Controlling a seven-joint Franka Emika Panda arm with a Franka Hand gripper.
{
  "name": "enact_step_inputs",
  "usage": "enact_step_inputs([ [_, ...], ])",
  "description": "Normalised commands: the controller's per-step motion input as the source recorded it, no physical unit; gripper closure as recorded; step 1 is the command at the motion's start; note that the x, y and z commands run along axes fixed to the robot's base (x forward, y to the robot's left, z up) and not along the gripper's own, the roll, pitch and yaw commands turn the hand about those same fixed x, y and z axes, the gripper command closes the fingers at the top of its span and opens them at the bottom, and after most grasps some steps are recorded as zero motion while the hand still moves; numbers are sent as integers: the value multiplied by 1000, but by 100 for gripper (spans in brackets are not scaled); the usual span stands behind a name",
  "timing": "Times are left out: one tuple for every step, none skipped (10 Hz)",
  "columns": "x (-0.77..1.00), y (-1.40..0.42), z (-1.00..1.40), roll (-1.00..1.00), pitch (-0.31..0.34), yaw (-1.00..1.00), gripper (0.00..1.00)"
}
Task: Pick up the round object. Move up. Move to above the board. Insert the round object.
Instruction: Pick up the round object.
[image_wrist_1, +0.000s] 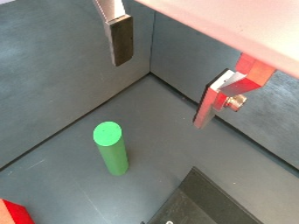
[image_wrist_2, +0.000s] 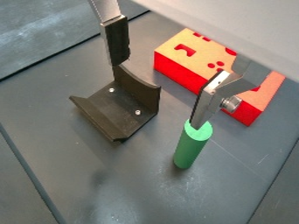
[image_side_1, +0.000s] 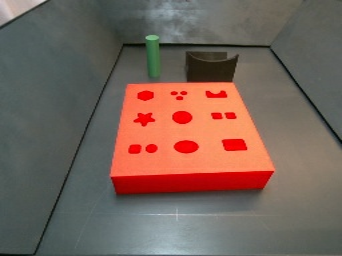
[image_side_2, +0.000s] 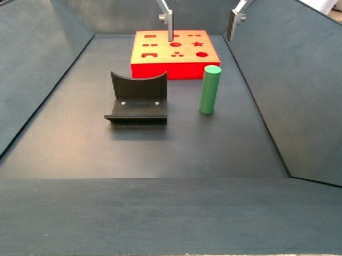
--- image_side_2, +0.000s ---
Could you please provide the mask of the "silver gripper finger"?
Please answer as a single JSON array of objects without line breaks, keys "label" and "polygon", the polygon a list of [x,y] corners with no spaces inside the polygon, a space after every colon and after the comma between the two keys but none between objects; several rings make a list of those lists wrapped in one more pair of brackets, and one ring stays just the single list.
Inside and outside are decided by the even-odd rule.
[{"label": "silver gripper finger", "polygon": [[168,26],[169,41],[173,41],[174,40],[174,12],[166,3],[166,0],[157,0],[157,3],[162,10],[162,13],[160,14],[160,20]]},{"label": "silver gripper finger", "polygon": [[238,5],[230,10],[229,26],[228,26],[228,39],[233,41],[237,27],[246,20],[246,10],[253,4],[254,0],[240,0]]}]

